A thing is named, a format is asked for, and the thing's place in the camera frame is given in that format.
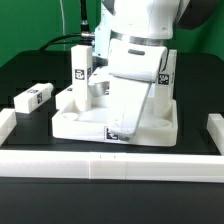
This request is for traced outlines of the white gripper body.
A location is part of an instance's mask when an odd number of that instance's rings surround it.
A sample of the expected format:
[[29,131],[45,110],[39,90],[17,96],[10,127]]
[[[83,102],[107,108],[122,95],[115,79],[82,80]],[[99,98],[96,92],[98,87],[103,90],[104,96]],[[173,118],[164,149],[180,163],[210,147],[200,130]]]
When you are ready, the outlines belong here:
[[166,64],[167,48],[110,41],[108,127],[122,137],[135,135],[151,84]]

